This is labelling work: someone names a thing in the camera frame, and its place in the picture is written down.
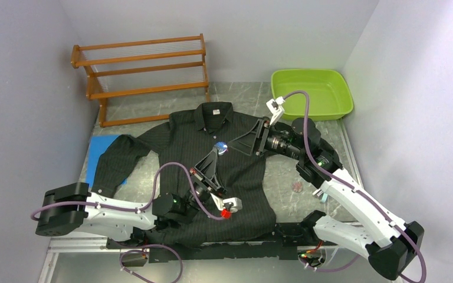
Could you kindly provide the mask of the white round badge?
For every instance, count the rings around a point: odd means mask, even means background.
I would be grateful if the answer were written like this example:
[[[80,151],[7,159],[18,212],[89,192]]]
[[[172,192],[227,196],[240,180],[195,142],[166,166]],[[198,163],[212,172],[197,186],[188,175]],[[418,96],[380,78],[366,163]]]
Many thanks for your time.
[[[223,141],[217,142],[214,145],[214,148],[215,148],[218,156],[221,156],[221,155],[223,155],[223,154],[228,152],[228,145],[225,142],[223,142]]]

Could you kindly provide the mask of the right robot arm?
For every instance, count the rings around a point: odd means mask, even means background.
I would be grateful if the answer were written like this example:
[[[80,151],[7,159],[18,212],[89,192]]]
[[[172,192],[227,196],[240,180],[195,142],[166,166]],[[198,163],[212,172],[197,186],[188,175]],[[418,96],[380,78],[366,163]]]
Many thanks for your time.
[[[420,255],[424,228],[417,221],[405,222],[374,200],[343,167],[311,119],[300,117],[291,125],[258,119],[251,130],[229,141],[228,147],[248,156],[274,153],[296,160],[296,170],[305,181],[338,201],[362,225],[354,227],[315,210],[300,223],[305,243],[335,243],[366,258],[379,275],[391,281],[401,277],[418,257],[420,281],[426,280],[426,263]]]

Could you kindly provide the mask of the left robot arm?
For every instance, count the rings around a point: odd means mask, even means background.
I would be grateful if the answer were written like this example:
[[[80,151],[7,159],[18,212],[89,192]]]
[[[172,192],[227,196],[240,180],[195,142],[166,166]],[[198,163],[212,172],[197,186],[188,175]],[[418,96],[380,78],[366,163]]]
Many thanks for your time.
[[[152,194],[148,202],[129,202],[90,192],[82,182],[49,190],[42,207],[31,214],[37,222],[35,233],[47,237],[92,233],[137,248],[146,231],[188,225],[201,212],[216,221],[228,219],[242,209],[242,202],[229,198],[218,178],[219,157],[227,151],[227,144],[218,142],[189,169],[185,176],[190,190],[184,197]]]

